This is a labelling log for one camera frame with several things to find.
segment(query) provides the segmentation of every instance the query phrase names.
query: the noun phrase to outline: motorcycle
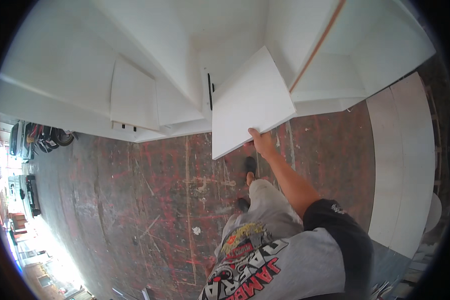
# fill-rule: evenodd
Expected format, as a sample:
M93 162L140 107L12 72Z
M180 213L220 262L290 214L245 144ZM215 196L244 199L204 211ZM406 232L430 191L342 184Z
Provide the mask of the motorcycle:
M60 146L70 145L75 138L78 140L77 135L72 131L34 123L29 125L28 130L26 130L27 143L35 153L35 148L44 153L50 153Z

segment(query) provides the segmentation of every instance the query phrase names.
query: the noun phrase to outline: white car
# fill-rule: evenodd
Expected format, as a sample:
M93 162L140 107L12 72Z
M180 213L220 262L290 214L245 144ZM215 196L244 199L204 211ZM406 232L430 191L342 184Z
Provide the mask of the white car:
M27 132L32 130L32 123L19 121L10 131L10 154L23 160L34 159L34 143L27 143Z

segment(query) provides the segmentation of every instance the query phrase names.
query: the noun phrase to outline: cabinet door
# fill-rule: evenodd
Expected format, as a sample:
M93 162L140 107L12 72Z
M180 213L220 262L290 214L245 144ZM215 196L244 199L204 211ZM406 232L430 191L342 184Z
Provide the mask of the cabinet door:
M288 88L264 46L213 93L212 158L218 159L296 115Z
M157 107L155 80L119 56L113 71L110 121L159 131Z

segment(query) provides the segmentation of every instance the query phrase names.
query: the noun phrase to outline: black sleeve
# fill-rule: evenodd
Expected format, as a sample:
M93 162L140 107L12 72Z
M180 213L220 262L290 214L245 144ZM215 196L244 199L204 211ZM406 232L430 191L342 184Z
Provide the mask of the black sleeve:
M312 231L318 227L326 229L342 251L345 293L351 299L369 297L373 246L368 234L335 200L318 200L306 210L303 229Z

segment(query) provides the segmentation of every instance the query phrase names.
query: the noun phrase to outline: black shoe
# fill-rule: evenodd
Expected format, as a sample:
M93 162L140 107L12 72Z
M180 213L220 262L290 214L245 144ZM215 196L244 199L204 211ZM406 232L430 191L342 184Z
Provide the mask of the black shoe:
M251 156L245 158L245 176L248 172L252 172L253 177L257 178L255 175L255 172L257 172L257 161Z
M245 198L239 198L239 199L236 201L236 206L238 206L238 208L239 208L242 212L246 213L246 212L249 211L250 203L249 203Z

